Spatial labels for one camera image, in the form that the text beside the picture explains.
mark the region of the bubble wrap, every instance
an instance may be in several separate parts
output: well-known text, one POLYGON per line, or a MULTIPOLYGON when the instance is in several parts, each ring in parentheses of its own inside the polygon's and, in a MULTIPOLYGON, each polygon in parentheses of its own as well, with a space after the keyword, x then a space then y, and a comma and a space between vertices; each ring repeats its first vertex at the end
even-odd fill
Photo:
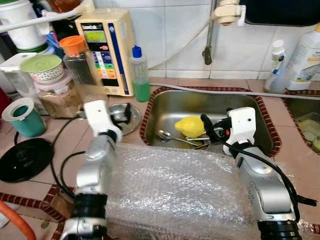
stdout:
POLYGON ((119 144, 107 200, 121 240, 259 240, 233 157, 203 150, 119 144))

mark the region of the stainless steel sink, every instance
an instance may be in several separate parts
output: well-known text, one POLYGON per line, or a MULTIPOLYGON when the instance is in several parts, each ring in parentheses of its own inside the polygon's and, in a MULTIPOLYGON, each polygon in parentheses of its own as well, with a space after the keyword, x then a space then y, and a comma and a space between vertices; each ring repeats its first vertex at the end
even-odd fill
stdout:
POLYGON ((265 154, 270 154, 273 150, 273 141, 267 125, 257 102, 254 98, 246 95, 215 95, 180 90, 163 91, 154 97, 146 128, 144 130, 142 127, 140 134, 144 133, 146 142, 152 146, 191 149, 192 146, 188 143, 174 139, 163 142, 157 136, 158 130, 164 130, 170 132, 172 136, 185 139, 185 136, 175 130, 174 127, 175 123, 182 118, 200 116, 204 113, 215 122, 227 116, 227 108, 237 109, 241 107, 255 109, 255 143, 261 147, 265 154))
POLYGON ((320 102, 318 100, 287 98, 285 103, 294 119, 312 112, 320 114, 320 102))

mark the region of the black cable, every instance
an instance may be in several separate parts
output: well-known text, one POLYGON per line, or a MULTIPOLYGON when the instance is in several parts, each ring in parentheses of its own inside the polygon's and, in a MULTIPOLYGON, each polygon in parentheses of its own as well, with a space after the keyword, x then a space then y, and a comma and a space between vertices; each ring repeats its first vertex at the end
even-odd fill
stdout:
POLYGON ((17 145, 17 144, 18 144, 18 137, 19 137, 19 132, 17 131, 17 132, 15 133, 15 135, 14 135, 14 140, 13 140, 14 145, 17 145))
POLYGON ((222 143, 223 145, 227 146, 228 148, 234 150, 237 153, 241 153, 243 155, 249 156, 251 158, 257 159, 261 162, 263 162, 264 164, 268 165, 269 167, 271 167, 273 170, 275 170, 281 177, 283 184, 285 186, 285 188, 288 191, 288 194, 290 196, 290 200, 292 202, 293 205, 293 211, 295 214, 295 220, 298 223, 300 220, 300 212, 299 212, 299 208, 298 208, 298 194, 296 192, 296 189, 294 187, 294 185, 292 184, 292 182, 290 181, 290 179, 284 174, 284 172, 282 172, 282 170, 280 169, 280 167, 278 167, 277 165, 273 164, 272 162, 269 162, 268 160, 253 154, 251 152, 248 151, 244 151, 241 149, 238 149, 237 147, 232 146, 231 144, 223 141, 218 134, 214 131, 214 126, 211 122, 211 120, 205 115, 202 114, 201 115, 201 120, 203 121, 204 124, 204 129, 207 131, 207 135, 210 137, 211 140, 218 140, 220 143, 222 143))
MULTIPOLYGON (((56 142, 57 142, 57 140, 58 140, 58 137, 60 136, 60 134, 62 133, 62 131, 66 128, 66 126, 67 126, 69 123, 71 123, 73 120, 78 119, 78 118, 79 118, 79 116, 75 116, 75 117, 69 119, 69 120, 62 126, 62 128, 61 128, 60 131, 57 133, 57 135, 55 136, 55 138, 54 138, 54 140, 53 140, 53 142, 52 142, 52 145, 53 145, 53 146, 55 146, 55 144, 56 144, 56 142)), ((59 179, 58 179, 58 177, 57 177, 55 168, 54 168, 53 159, 52 159, 52 161, 50 161, 50 169, 51 169, 51 172, 52 172, 52 175, 53 175, 53 178, 54 178, 55 183, 62 189, 62 191, 65 192, 65 194, 68 195, 69 198, 71 198, 72 200, 75 199, 74 193, 73 193, 68 187, 63 186, 63 185, 60 183, 60 181, 59 181, 59 179)))
POLYGON ((67 162, 69 161, 70 158, 76 156, 76 155, 80 155, 80 154, 84 154, 85 151, 78 151, 75 153, 70 154, 69 156, 66 157, 66 159, 63 161, 61 167, 60 167, 60 179, 61 179, 61 183, 65 188, 68 188, 68 186, 66 185, 65 179, 64 179, 64 168, 65 165, 67 164, 67 162))

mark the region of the teal cup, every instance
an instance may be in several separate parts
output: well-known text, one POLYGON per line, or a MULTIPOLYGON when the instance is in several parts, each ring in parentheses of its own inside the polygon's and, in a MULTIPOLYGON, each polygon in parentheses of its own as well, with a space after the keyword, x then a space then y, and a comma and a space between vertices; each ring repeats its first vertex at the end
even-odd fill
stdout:
POLYGON ((12 102, 4 109, 1 117, 12 124, 22 136, 28 138, 40 136, 46 131, 46 124, 35 110, 35 104, 29 97, 12 102))

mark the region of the white tile wall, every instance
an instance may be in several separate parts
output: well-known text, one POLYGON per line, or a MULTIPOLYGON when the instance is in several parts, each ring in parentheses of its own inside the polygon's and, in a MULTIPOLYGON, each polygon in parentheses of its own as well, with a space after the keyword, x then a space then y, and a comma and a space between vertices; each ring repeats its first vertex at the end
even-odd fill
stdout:
MULTIPOLYGON (((187 43, 209 18, 211 0, 94 0, 98 8, 128 8, 135 41, 148 65, 161 63, 187 43)), ((153 77, 265 79, 271 70, 272 42, 285 42, 290 59, 301 35, 314 26, 245 24, 219 26, 210 66, 204 64, 208 28, 167 63, 149 71, 153 77)))

